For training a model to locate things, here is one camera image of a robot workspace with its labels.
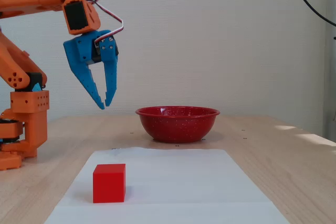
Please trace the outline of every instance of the white wall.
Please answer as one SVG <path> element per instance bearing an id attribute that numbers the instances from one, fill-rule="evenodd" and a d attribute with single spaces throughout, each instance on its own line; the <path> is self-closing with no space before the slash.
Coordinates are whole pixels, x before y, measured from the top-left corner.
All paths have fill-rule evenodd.
<path id="1" fill-rule="evenodd" d="M 326 0 L 309 0 L 325 13 Z M 325 24 L 302 0 L 101 0 L 125 21 L 118 90 L 100 111 L 68 67 L 61 12 L 1 20 L 48 75 L 49 119 L 159 104 L 266 114 L 321 133 Z M 101 14 L 102 29 L 116 28 Z M 102 65 L 92 68 L 104 99 Z M 0 109 L 10 88 L 0 82 Z"/>
<path id="2" fill-rule="evenodd" d="M 336 20 L 335 0 L 328 0 L 327 17 Z M 324 75 L 324 137 L 336 142 L 336 28 L 327 24 L 326 26 L 326 53 L 325 53 L 325 75 Z"/>

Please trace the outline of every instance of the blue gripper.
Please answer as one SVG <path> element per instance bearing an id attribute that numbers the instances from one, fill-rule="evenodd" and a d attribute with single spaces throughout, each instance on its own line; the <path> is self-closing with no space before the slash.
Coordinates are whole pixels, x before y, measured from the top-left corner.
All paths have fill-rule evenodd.
<path id="1" fill-rule="evenodd" d="M 107 90 L 105 105 L 109 106 L 117 89 L 117 44 L 113 36 L 100 41 L 98 50 L 93 42 L 109 32 L 109 30 L 92 31 L 63 43 L 71 71 L 102 110 L 105 108 L 104 103 L 98 94 L 89 65 L 101 61 L 104 63 Z"/>

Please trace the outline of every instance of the red and white wire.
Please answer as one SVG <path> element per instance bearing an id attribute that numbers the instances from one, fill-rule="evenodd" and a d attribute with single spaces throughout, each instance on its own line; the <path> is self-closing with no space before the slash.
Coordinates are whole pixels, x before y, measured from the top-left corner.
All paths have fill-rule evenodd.
<path id="1" fill-rule="evenodd" d="M 119 21 L 119 22 L 121 23 L 121 27 L 119 27 L 118 29 L 113 30 L 113 31 L 111 31 L 111 32 L 109 32 L 109 33 L 107 33 L 107 34 L 104 34 L 104 35 L 98 37 L 98 38 L 94 41 L 94 43 L 97 44 L 97 43 L 99 43 L 101 40 L 106 39 L 106 38 L 108 38 L 108 37 L 110 37 L 110 36 L 113 36 L 113 35 L 119 33 L 120 31 L 123 31 L 123 29 L 124 29 L 124 22 L 123 22 L 123 20 L 122 20 L 120 17 L 118 17 L 116 14 L 114 14 L 114 13 L 111 12 L 110 10 L 106 9 L 106 8 L 105 8 L 104 6 L 102 6 L 101 4 L 99 4 L 99 3 L 98 3 L 98 0 L 87 0 L 87 1 L 92 2 L 92 4 L 96 4 L 96 5 L 97 5 L 100 9 L 102 9 L 105 13 L 109 14 L 110 16 L 112 16 L 113 18 L 115 18 L 117 21 Z"/>

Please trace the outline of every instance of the black cable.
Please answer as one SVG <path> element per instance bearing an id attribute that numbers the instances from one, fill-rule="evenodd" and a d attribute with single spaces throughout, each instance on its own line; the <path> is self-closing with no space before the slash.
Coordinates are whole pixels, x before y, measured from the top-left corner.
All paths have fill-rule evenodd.
<path id="1" fill-rule="evenodd" d="M 317 15 L 319 16 L 320 18 L 322 18 L 324 21 L 328 22 L 329 24 L 333 25 L 333 26 L 336 26 L 336 24 L 330 20 L 328 20 L 327 18 L 323 17 L 321 14 L 318 13 L 317 10 L 314 9 L 314 7 L 312 7 L 309 2 L 307 0 L 303 0 L 306 5 L 308 5 L 308 7 Z"/>

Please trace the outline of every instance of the bowl rim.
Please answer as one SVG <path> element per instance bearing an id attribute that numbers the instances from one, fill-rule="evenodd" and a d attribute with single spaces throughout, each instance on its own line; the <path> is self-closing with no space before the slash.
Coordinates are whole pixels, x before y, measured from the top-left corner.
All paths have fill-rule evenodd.
<path id="1" fill-rule="evenodd" d="M 148 114 L 148 113 L 141 112 L 141 110 L 143 110 L 143 109 L 171 108 L 171 107 L 207 109 L 207 110 L 212 110 L 213 113 L 206 114 L 206 115 L 154 115 L 154 114 Z M 170 105 L 170 106 L 150 106 L 150 107 L 143 107 L 143 108 L 137 109 L 135 113 L 138 114 L 138 115 L 150 116 L 150 117 L 154 117 L 154 118 L 208 118 L 210 116 L 217 116 L 217 115 L 219 115 L 220 111 L 216 110 L 216 109 L 208 108 L 208 107 Z"/>

